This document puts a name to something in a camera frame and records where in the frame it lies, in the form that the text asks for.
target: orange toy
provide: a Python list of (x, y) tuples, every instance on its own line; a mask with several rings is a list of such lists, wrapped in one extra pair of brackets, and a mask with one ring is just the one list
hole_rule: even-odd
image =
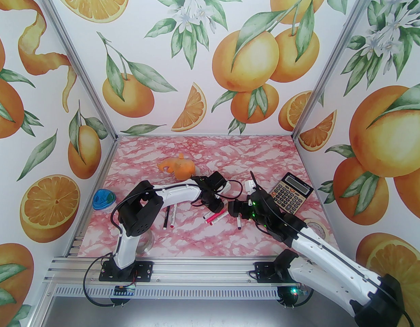
[(169, 173), (174, 173), (174, 176), (179, 181), (185, 181), (195, 174), (195, 164), (192, 160), (185, 159), (184, 154), (180, 153), (177, 157), (169, 157), (164, 159), (157, 165), (159, 170), (164, 171), (168, 168)]

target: orange peel print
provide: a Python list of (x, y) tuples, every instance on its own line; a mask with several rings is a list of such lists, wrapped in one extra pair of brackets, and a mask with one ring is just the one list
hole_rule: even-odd
[(72, 68), (69, 59), (64, 54), (50, 52), (36, 54), (41, 42), (41, 36), (45, 33), (47, 23), (41, 8), (34, 0), (0, 0), (0, 10), (34, 10), (36, 20), (32, 25), (25, 28), (18, 40), (18, 52), (24, 68), (31, 75), (42, 75), (49, 70), (55, 70), (61, 65), (68, 67), (67, 83), (62, 92), (62, 105), (66, 112), (69, 112), (67, 99), (69, 92), (75, 84), (77, 75)]

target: calculator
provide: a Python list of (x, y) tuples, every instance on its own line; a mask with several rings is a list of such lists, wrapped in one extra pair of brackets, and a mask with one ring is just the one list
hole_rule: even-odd
[(288, 172), (272, 189), (271, 196), (284, 211), (294, 215), (311, 192), (311, 186)]

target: blue lid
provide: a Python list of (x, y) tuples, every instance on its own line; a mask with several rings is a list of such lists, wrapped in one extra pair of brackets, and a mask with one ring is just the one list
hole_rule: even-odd
[(109, 207), (116, 200), (116, 195), (111, 190), (99, 189), (92, 200), (92, 207), (94, 210), (102, 210)]

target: pink marble surface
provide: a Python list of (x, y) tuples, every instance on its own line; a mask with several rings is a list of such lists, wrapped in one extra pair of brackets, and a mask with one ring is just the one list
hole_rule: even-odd
[[(122, 200), (140, 181), (152, 184), (176, 182), (173, 175), (160, 172), (157, 163), (167, 157), (184, 153), (199, 169), (199, 175), (209, 176), (218, 170), (226, 179), (244, 183), (252, 170), (260, 185), (270, 191), (290, 171), (311, 185), (307, 172), (290, 136), (143, 136), (122, 138), (104, 188)], [(228, 196), (240, 190), (232, 184)], [(285, 245), (259, 232), (253, 221), (242, 220), (237, 229), (230, 216), (210, 226), (203, 215), (204, 206), (193, 207), (189, 202), (178, 204), (174, 229), (163, 230), (165, 210), (158, 214), (151, 227), (155, 243), (146, 254), (151, 257), (260, 256), (278, 255)], [(336, 240), (313, 192), (296, 213), (302, 219), (312, 218), (324, 224), (333, 246)], [(118, 230), (110, 223), (109, 214), (94, 211), (78, 256), (97, 257), (115, 249)]]

